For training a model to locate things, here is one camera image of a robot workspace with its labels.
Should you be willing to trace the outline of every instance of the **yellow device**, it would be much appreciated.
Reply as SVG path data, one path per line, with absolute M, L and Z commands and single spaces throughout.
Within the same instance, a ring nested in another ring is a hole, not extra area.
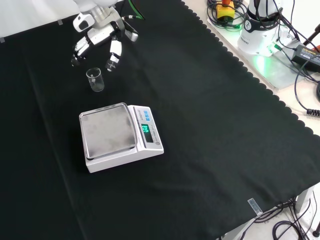
M 235 18 L 235 13 L 236 13 L 234 8 L 235 8 L 235 5 L 233 1 L 223 0 L 222 5 L 218 4 L 216 6 L 216 18 L 219 21 L 223 21 L 223 22 L 225 21 L 233 22 Z

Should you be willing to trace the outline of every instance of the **weighing scale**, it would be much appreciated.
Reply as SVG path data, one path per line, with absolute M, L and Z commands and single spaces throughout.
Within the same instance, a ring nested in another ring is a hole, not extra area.
M 164 153 L 151 110 L 119 103 L 79 116 L 90 173 Z

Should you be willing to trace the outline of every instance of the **table leg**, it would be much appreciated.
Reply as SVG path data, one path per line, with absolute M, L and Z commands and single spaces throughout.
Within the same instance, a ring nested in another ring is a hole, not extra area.
M 232 231 L 228 232 L 222 240 L 238 240 L 240 236 L 244 233 L 244 231 L 253 223 L 255 219 L 251 219 L 250 221 L 238 226 L 237 228 L 233 229 Z
M 307 190 L 304 190 L 299 196 L 298 200 L 296 201 L 295 210 L 296 213 L 300 213 L 301 210 L 304 210 L 307 204 L 309 204 L 309 199 L 312 195 L 312 192 L 314 190 L 315 186 L 312 186 L 308 188 Z
M 319 222 L 319 225 L 318 227 L 316 228 L 315 231 L 313 231 L 312 235 L 316 238 L 318 238 L 320 236 L 320 222 Z

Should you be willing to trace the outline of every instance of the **green digital display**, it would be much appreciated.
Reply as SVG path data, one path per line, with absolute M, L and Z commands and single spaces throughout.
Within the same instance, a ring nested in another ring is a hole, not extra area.
M 142 131 L 143 131 L 146 142 L 153 143 L 154 140 L 152 139 L 149 125 L 148 124 L 141 124 L 141 127 L 142 127 Z

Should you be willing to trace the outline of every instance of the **black cloth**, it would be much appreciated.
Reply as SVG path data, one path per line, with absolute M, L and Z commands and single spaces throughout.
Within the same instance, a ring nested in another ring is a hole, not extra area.
M 7 239 L 212 240 L 255 217 L 248 199 L 266 211 L 320 182 L 319 137 L 180 0 L 140 8 L 99 93 L 85 72 L 109 46 L 72 67 L 72 19 L 0 44 Z M 120 102 L 151 108 L 164 154 L 89 174 L 79 114 Z

